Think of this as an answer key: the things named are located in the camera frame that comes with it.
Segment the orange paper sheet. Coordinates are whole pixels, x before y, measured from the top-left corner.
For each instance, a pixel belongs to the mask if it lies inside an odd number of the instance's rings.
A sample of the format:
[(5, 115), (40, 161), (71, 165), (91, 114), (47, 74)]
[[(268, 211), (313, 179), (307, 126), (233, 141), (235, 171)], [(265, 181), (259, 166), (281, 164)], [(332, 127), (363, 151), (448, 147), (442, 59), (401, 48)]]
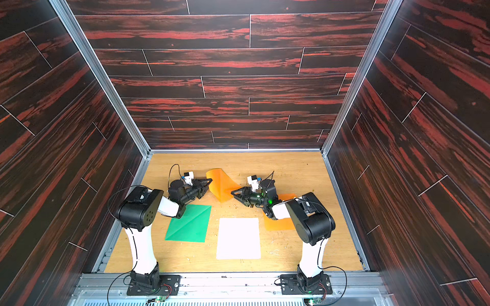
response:
[[(280, 200), (291, 200), (295, 198), (297, 195), (293, 193), (289, 194), (279, 194), (278, 197)], [(285, 230), (295, 230), (293, 222), (291, 218), (280, 219), (280, 220), (272, 220), (268, 218), (266, 215), (263, 216), (264, 226), (267, 231), (285, 231)]]
[(241, 188), (221, 168), (209, 170), (206, 172), (206, 178), (213, 180), (209, 185), (209, 191), (220, 203), (231, 200), (233, 198), (232, 191)]

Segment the pale yellow paper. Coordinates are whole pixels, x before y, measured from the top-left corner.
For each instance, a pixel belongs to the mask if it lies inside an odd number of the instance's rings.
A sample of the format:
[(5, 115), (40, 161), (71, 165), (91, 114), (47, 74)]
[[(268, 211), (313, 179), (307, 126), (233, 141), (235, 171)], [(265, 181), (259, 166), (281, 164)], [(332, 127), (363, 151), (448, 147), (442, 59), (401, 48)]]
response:
[(217, 260), (259, 260), (261, 258), (258, 218), (219, 220)]

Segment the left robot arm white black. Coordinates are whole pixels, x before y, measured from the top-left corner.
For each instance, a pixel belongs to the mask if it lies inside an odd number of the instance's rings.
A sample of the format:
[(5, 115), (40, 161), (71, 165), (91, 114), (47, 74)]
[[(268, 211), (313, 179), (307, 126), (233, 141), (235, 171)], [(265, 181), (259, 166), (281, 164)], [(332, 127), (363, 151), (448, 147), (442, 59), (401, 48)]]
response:
[(178, 294), (181, 276), (160, 274), (153, 252), (152, 225), (158, 214), (172, 218), (167, 240), (205, 242), (211, 206), (191, 202), (201, 199), (213, 180), (190, 175), (189, 172), (186, 177), (171, 182), (167, 197), (160, 189), (130, 186), (130, 193), (113, 213), (130, 241), (133, 269), (129, 272), (128, 296)]

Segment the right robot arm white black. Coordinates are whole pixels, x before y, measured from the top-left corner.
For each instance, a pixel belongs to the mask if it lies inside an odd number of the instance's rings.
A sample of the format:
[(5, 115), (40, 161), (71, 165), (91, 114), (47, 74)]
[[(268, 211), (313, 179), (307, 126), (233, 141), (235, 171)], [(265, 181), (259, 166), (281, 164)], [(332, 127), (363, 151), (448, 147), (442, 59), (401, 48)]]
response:
[(333, 293), (321, 261), (336, 223), (313, 193), (282, 201), (274, 191), (254, 191), (251, 187), (242, 187), (232, 191), (231, 195), (247, 207), (262, 209), (268, 218), (275, 221), (291, 219), (302, 240), (302, 256), (296, 273), (279, 277), (277, 285), (283, 295), (326, 297)]

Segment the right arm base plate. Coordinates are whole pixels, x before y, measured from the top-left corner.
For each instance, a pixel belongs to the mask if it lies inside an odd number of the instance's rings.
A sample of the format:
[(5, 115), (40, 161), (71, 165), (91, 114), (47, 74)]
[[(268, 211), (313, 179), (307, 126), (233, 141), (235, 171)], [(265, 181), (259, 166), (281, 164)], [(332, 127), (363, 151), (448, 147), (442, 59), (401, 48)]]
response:
[(279, 283), (283, 295), (331, 295), (333, 289), (328, 275), (321, 272), (315, 277), (296, 274), (283, 274)]

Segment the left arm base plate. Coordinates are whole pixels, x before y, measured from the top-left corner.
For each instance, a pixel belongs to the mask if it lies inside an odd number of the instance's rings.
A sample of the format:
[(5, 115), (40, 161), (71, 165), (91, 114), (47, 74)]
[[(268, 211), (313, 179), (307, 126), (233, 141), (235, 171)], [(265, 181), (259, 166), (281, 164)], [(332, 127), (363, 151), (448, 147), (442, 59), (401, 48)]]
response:
[(126, 294), (129, 297), (138, 296), (176, 296), (179, 293), (181, 276), (177, 274), (163, 274), (160, 279), (147, 284), (143, 281), (131, 280)]

